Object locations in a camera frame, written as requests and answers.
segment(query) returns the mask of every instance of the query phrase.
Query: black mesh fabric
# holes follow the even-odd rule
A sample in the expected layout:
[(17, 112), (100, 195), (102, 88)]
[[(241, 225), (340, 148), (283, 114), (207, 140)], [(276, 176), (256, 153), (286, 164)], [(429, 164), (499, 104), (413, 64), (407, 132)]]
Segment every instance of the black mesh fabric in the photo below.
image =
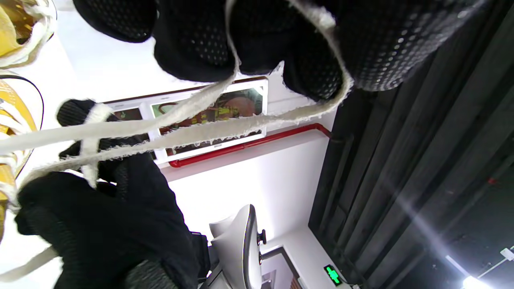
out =
[(483, 0), (361, 0), (345, 6), (339, 39), (355, 85), (384, 91), (441, 46)]
[[(75, 0), (94, 6), (96, 18), (124, 33), (134, 32), (125, 20), (147, 19), (134, 16), (132, 8), (139, 6), (113, 5), (115, 1), (121, 0)], [(367, 91), (397, 87), (487, 1), (314, 0), (335, 17), (346, 68), (356, 87)], [(141, 11), (155, 4), (128, 1), (135, 2), (147, 5)], [(162, 69), (191, 81), (229, 77), (234, 59), (225, 36), (225, 1), (158, 3), (154, 55)], [(285, 60), (290, 89), (316, 101), (330, 99), (341, 85), (341, 71), (325, 39), (305, 23), (286, 0), (236, 1), (230, 24), (241, 71), (267, 74)]]
[(93, 28), (127, 42), (150, 38), (157, 18), (152, 0), (74, 0), (74, 4)]
[[(69, 100), (57, 119), (64, 126), (81, 124), (94, 105), (91, 100)], [(102, 139), (99, 146), (138, 142), (135, 137)], [(77, 142), (60, 157), (79, 152)], [(196, 289), (199, 262), (191, 233), (157, 165), (148, 154), (138, 154), (102, 161), (98, 168), (99, 177), (110, 183), (98, 183), (96, 190), (83, 178), (51, 173), (19, 193), (19, 232), (40, 235), (63, 257), (55, 288)], [(141, 274), (158, 279), (134, 280)]]
[(272, 72), (290, 50), (301, 20), (286, 1), (237, 1), (230, 25), (241, 71), (247, 75)]
[(155, 60), (173, 76), (216, 82), (233, 72), (234, 57), (226, 37), (223, 0), (159, 2), (155, 25)]
[(284, 62), (284, 83), (316, 101), (330, 99), (342, 84), (342, 71), (323, 35), (305, 23), (304, 34)]
[(229, 61), (222, 7), (217, 0), (196, 5), (174, 1), (171, 6), (172, 16), (180, 27), (180, 45), (187, 53), (214, 66), (224, 66)]

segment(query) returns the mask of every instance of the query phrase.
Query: white wall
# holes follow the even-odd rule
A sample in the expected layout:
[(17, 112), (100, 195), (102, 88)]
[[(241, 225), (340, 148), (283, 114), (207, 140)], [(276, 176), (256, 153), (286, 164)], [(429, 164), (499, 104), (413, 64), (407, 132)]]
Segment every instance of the white wall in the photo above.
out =
[[(173, 180), (170, 188), (191, 231), (211, 240), (209, 223), (253, 204), (259, 229), (272, 239), (307, 224), (327, 143), (318, 131), (270, 142), (198, 163), (209, 170)], [(166, 175), (173, 177), (173, 169)]]
[[(304, 289), (335, 288), (323, 268), (329, 264), (334, 268), (336, 266), (306, 225), (275, 238), (266, 245), (261, 245), (261, 252), (264, 254), (278, 247), (284, 247), (300, 275), (302, 285), (305, 286)], [(351, 289), (346, 284), (337, 288)]]

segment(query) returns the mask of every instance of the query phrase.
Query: green exit sign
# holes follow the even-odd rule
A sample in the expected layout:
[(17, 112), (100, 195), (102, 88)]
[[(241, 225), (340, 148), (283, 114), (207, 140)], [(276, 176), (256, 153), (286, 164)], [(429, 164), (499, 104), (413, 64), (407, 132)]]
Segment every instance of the green exit sign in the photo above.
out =
[(334, 283), (336, 287), (343, 284), (343, 279), (339, 277), (339, 274), (337, 274), (337, 271), (334, 270), (334, 267), (332, 267), (332, 265), (327, 265), (324, 269), (325, 273), (328, 274), (328, 276), (332, 280), (332, 283)]

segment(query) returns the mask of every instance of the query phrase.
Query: perforated black fabric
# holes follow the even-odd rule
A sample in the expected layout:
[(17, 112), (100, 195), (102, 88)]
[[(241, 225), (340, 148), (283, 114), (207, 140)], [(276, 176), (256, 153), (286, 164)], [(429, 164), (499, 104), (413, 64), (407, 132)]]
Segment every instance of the perforated black fabric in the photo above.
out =
[(346, 68), (367, 91), (397, 87), (483, 0), (354, 1), (339, 19)]
[(286, 1), (237, 1), (230, 20), (232, 38), (247, 75), (272, 72), (285, 59), (302, 20)]
[(74, 0), (74, 4), (91, 26), (123, 41), (148, 39), (157, 18), (152, 0)]
[(342, 71), (323, 35), (314, 27), (305, 30), (302, 45), (296, 45), (284, 63), (284, 83), (316, 101), (326, 100), (341, 86)]
[(235, 31), (264, 35), (291, 30), (300, 19), (287, 1), (245, 0), (235, 3), (231, 25)]
[(202, 1), (197, 5), (172, 1), (171, 13), (175, 17), (179, 43), (185, 51), (200, 57), (210, 65), (226, 65), (229, 48), (225, 19), (220, 1)]

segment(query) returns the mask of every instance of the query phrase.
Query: glove fingers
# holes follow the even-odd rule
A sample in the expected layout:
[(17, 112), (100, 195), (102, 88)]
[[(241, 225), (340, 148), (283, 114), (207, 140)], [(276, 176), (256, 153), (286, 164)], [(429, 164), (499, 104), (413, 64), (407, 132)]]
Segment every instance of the glove fingers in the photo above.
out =
[(80, 16), (97, 31), (126, 42), (144, 42), (157, 18), (154, 1), (74, 0)]

